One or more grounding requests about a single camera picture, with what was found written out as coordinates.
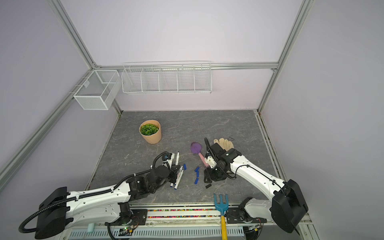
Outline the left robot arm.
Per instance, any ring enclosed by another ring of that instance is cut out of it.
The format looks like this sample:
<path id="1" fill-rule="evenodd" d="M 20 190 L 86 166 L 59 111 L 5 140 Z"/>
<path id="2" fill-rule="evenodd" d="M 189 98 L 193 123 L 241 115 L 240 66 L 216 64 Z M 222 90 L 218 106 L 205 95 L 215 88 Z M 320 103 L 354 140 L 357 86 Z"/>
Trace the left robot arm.
<path id="1" fill-rule="evenodd" d="M 125 225 L 134 217 L 129 203 L 154 194 L 165 183 L 175 184 L 181 165 L 161 165 L 129 175 L 117 184 L 89 191 L 54 190 L 19 226 L 22 234 L 34 233 L 35 239 L 54 237 L 66 229 L 102 222 Z"/>

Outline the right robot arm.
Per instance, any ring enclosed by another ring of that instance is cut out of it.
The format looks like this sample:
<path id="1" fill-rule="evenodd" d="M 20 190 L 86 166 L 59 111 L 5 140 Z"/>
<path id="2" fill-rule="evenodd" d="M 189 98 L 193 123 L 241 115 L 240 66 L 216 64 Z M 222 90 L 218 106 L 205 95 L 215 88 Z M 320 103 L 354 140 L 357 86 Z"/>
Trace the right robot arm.
<path id="1" fill-rule="evenodd" d="M 252 197 L 243 200 L 236 215 L 240 221 L 262 218 L 273 221 L 287 233 L 297 230 L 297 225 L 309 208 L 295 181 L 284 181 L 267 173 L 235 149 L 225 151 L 221 147 L 209 148 L 206 159 L 209 164 L 206 172 L 211 181 L 241 177 L 267 197 L 268 201 L 262 205 Z"/>

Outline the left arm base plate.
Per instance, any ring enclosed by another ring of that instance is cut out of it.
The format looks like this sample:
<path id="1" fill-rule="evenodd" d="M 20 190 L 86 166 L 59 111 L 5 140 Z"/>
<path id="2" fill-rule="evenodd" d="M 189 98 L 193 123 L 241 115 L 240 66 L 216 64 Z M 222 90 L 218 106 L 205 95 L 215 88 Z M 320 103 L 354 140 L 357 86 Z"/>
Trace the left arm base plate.
<path id="1" fill-rule="evenodd" d="M 147 209 L 133 209 L 130 213 L 119 216 L 114 222 L 109 222 L 111 226 L 140 226 L 145 225 L 147 220 Z"/>

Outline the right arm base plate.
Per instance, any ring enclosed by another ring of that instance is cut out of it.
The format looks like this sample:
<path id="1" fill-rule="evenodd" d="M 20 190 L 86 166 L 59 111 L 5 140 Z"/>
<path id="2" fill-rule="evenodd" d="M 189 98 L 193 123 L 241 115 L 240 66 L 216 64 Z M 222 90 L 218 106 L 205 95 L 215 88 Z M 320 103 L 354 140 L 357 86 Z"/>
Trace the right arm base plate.
<path id="1" fill-rule="evenodd" d="M 264 218 L 252 218 L 245 210 L 240 208 L 229 208 L 224 215 L 228 224 L 264 224 L 267 220 Z"/>

